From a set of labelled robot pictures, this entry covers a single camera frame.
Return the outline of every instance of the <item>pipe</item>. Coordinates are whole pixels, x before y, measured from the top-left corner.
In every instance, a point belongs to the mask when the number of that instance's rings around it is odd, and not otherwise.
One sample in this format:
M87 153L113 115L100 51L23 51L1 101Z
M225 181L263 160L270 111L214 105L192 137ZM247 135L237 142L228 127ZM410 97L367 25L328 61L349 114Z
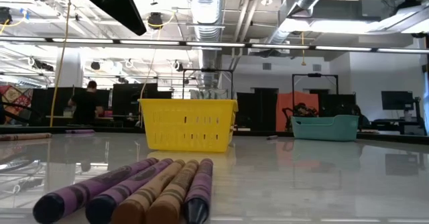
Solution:
M294 0L292 3L289 3L288 0L284 1L286 5L286 19L281 22L279 27L273 32L273 34L268 37L266 44L283 44L286 38L289 36L290 32L288 30L288 17L299 13L304 10L312 9L319 0Z
M192 0L191 11L193 23L219 24L222 20L222 0ZM221 36L219 27L195 27L195 35L198 41L217 42ZM220 69L221 54L212 50L199 50L198 61L200 68ZM218 76L213 78L210 74L202 73L205 88L215 88Z
M246 23L244 25L243 33L241 34L241 37L240 37L240 42L243 42L246 35L247 35L247 31L249 30L250 23L253 19L253 14L255 14L256 6L258 3L259 3L259 0L253 0L253 4L252 4L252 7L250 8L250 12L247 15L247 19L246 19Z
M250 0L244 0L244 4L241 8L241 13L239 16L239 21L237 23L237 27L235 28L233 42L236 42L238 37L239 37L241 25L243 24L244 17L246 16L247 7L249 6L249 2L250 2Z

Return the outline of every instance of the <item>brown crayon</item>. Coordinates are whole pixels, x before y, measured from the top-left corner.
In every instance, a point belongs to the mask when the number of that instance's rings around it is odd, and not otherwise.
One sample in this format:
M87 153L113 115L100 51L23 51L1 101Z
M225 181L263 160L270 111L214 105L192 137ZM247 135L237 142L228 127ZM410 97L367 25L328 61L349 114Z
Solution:
M147 211L147 224L179 224L180 206L184 202L197 169L196 160L186 163Z
M163 189L185 165L183 160L176 160L155 178L125 199L112 214L112 224L144 224L146 212L161 194Z

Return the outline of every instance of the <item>ventilation duct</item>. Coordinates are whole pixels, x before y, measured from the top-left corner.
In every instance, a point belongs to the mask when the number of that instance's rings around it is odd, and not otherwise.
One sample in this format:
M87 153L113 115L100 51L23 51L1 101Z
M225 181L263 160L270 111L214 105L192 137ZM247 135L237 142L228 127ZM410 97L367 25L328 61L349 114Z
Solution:
M221 28L210 27L210 24L218 24L222 19L222 0L192 0L191 10L194 23L201 23L204 26L195 27L195 35L198 41L217 42L221 36ZM199 50L199 64L201 69L220 69L221 52L216 50ZM204 88L217 87L219 74L202 73L202 83Z
M301 13L303 16L310 17L312 9L319 0L286 0L279 11L280 14L286 14L286 20L279 24L275 32L267 39L266 44L283 44L288 35L291 33L288 30L287 17Z

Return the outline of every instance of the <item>ceiling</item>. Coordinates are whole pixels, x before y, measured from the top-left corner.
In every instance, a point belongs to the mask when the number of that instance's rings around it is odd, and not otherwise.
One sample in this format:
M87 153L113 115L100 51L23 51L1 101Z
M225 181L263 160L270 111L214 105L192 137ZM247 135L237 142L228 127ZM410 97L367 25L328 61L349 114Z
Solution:
M126 27L115 21L112 17L100 10L89 0L72 0L70 9L69 38L120 38L120 39L151 39L151 40L195 40L194 28L186 25L192 23L192 13L189 0L134 0L144 22L151 12L161 12L165 25L162 31L153 31L147 27L148 32L143 36L136 36ZM242 0L223 1L223 26L221 41L228 42L233 39L240 15ZM262 39L268 37L278 24L278 10L283 0L273 0L270 5L258 3L252 24L245 39ZM23 17L20 9L29 12L29 19L15 27L7 27L1 36L33 36L43 38L64 37L66 28L66 0L0 0L0 7L10 7L13 22L19 22ZM360 36L355 34L334 34L319 32L304 32L305 44L339 45L339 46L366 46L371 38L377 38L377 44L385 46L404 47L412 43L409 36L394 34L390 36ZM291 44L301 44L302 35L290 34ZM112 61L123 65L123 72L129 75L145 76L153 61L153 73L156 75L181 76L182 73L172 69L171 63L176 60L182 62L184 67L198 67L198 50L175 49L131 49L131 48L82 48L87 56L87 74L109 74L105 71L90 69L92 61ZM291 51L292 56L301 55L302 51ZM309 56L324 57L327 52L309 52ZM44 72L29 66L29 57L36 58L52 66L56 65L58 49L55 46L32 45L4 45L0 49L0 64L3 72ZM52 84L53 77L21 77L29 79L39 85ZM100 85L109 86L117 79L99 79Z

